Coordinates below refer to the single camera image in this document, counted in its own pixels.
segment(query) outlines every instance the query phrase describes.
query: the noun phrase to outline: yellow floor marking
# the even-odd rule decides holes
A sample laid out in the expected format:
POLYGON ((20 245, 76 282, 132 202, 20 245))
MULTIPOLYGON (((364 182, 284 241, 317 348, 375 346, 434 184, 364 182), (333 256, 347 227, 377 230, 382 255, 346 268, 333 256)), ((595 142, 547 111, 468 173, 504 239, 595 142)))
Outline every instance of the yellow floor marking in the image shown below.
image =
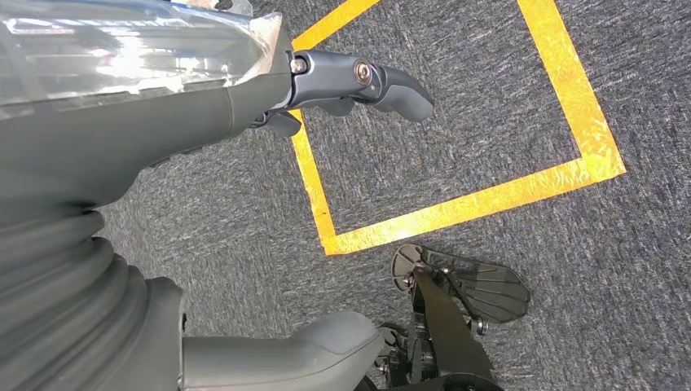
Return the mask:
MULTIPOLYGON (((378 0, 347 0, 293 41, 310 49, 348 24, 378 0)), ((530 34, 564 110, 581 157, 453 200, 336 235, 319 171, 302 123, 293 147, 312 213, 327 255, 346 254, 530 204, 624 174, 600 104, 590 86, 554 0, 518 0, 530 34)))

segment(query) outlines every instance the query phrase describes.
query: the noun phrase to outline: metal screw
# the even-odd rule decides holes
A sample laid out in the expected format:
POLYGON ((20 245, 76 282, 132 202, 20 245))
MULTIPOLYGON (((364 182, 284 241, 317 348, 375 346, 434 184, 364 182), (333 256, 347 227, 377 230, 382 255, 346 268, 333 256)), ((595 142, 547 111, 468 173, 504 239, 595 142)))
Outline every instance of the metal screw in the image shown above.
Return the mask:
POLYGON ((307 71, 307 61, 300 57, 290 60, 290 72, 303 73, 307 71))
POLYGON ((482 318, 478 319, 478 335, 479 336, 484 336, 487 330, 489 330, 490 325, 489 323, 485 322, 482 318))
POLYGON ((363 86, 368 85, 372 81, 372 70, 369 68, 369 63, 364 59, 359 59, 355 62, 355 78, 363 86))

